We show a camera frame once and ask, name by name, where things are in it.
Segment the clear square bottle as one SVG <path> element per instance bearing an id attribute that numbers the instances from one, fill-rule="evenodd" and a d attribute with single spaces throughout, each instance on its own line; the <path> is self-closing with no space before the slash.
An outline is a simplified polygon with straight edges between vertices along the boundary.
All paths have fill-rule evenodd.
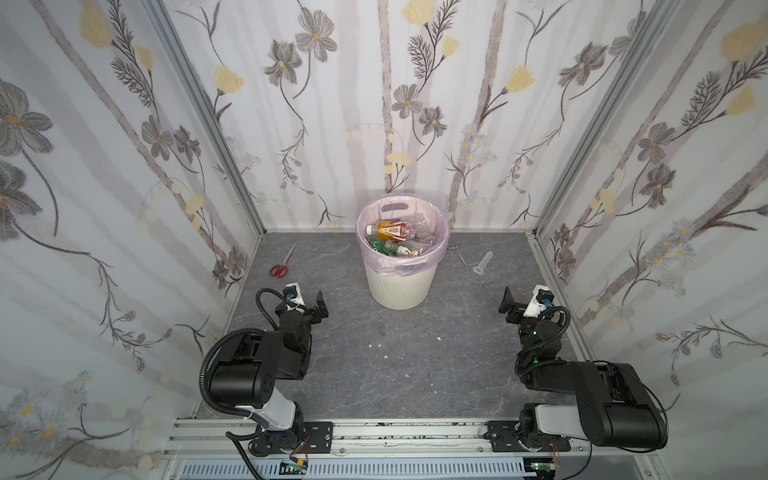
<path id="1" fill-rule="evenodd" d="M 384 247 L 388 253 L 396 257 L 413 258 L 423 255 L 431 248 L 431 245 L 418 241 L 398 242 L 389 240 L 384 243 Z"/>

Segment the orange drink bottle red label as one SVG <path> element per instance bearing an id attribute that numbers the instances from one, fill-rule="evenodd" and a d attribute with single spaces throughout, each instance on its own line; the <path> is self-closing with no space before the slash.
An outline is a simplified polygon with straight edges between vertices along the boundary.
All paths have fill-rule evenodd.
<path id="1" fill-rule="evenodd" d="M 365 226 L 365 233 L 382 241 L 403 242 L 411 238 L 411 229 L 403 220 L 382 220 L 368 224 Z"/>

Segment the green bottle yellow cap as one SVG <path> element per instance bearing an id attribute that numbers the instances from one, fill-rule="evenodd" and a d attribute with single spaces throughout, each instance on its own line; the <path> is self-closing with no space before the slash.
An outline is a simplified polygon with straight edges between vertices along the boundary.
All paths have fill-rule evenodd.
<path id="1" fill-rule="evenodd" d="M 388 257 L 396 256 L 396 248 L 386 245 L 386 241 L 379 239 L 378 237 L 370 237 L 367 239 L 368 245 L 377 253 Z"/>

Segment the clear bottle blue label front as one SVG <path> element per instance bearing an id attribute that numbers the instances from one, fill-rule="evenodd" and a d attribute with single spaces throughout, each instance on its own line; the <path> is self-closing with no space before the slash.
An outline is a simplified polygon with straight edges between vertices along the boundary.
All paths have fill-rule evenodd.
<path id="1" fill-rule="evenodd" d="M 414 220 L 410 224 L 410 230 L 412 238 L 422 243 L 433 243 L 434 236 L 432 230 L 429 228 L 429 224 L 424 219 Z"/>

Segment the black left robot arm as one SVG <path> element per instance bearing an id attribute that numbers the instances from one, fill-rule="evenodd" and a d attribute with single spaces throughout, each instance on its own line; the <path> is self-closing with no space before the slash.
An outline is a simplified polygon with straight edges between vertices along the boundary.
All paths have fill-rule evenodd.
<path id="1" fill-rule="evenodd" d="M 225 433 L 253 478 L 265 477 L 253 460 L 278 453 L 288 456 L 283 467 L 289 474 L 305 474 L 310 452 L 330 451 L 333 424 L 307 423 L 300 405 L 287 399 L 276 382 L 305 378 L 312 327 L 329 311 L 322 293 L 313 305 L 306 304 L 296 282 L 281 291 L 261 288 L 254 301 L 271 328 L 242 328 L 217 340 L 203 358 L 199 391 L 210 409 L 255 424 L 248 434 Z"/>

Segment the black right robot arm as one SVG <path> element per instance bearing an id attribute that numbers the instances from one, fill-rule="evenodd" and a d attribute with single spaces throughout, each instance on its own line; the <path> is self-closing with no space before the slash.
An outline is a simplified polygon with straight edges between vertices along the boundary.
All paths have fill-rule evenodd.
<path id="1" fill-rule="evenodd" d="M 571 312 L 554 303 L 551 289 L 538 285 L 529 302 L 504 291 L 499 311 L 517 326 L 521 349 L 514 372 L 532 391 L 571 395 L 572 405 L 527 403 L 515 422 L 491 421 L 485 434 L 496 452 L 562 452 L 571 440 L 650 453 L 667 445 L 668 417 L 634 368 L 608 361 L 560 357 Z"/>

